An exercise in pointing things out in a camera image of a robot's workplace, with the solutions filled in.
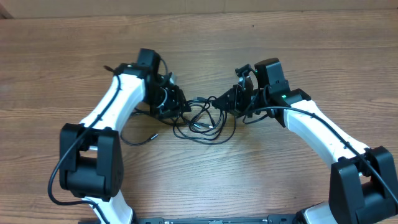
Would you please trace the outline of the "black USB cable gray plug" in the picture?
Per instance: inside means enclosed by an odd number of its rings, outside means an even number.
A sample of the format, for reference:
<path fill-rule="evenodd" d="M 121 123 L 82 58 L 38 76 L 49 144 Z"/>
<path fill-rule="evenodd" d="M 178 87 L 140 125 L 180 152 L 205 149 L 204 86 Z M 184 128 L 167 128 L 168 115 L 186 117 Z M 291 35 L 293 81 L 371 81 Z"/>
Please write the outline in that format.
<path fill-rule="evenodd" d="M 128 146 L 137 147 L 150 143 L 159 137 L 159 132 L 155 130 L 154 125 L 147 124 L 151 119 L 171 127 L 187 124 L 184 121 L 177 121 L 177 117 L 158 118 L 155 115 L 150 115 L 149 111 L 136 108 L 127 119 L 127 126 L 121 131 L 122 142 Z"/>

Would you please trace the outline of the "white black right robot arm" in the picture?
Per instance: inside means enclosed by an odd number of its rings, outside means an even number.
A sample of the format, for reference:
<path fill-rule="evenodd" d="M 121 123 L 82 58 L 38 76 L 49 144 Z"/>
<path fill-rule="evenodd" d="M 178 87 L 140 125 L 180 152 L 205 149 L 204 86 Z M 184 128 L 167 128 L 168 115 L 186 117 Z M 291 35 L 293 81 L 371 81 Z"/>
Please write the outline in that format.
<path fill-rule="evenodd" d="M 267 117 L 301 137 L 330 169 L 328 200 L 267 223 L 377 223 L 397 215 L 392 154 L 352 138 L 301 89 L 292 90 L 277 58 L 235 70 L 239 81 L 212 105 L 234 115 Z"/>

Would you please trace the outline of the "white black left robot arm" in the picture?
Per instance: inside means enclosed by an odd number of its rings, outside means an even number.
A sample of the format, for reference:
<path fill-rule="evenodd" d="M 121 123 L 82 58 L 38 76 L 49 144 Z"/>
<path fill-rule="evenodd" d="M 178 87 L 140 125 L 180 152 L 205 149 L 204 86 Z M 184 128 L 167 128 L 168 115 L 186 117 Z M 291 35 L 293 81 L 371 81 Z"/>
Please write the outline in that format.
<path fill-rule="evenodd" d="M 191 109 L 174 74 L 159 73 L 164 60 L 140 49 L 137 62 L 112 70 L 113 81 L 96 108 L 78 124 L 60 131 L 60 160 L 53 175 L 70 191 L 76 205 L 88 204 L 97 223 L 135 223 L 134 210 L 121 192 L 124 164 L 120 135 L 136 106 L 145 102 L 157 119 L 175 118 Z"/>

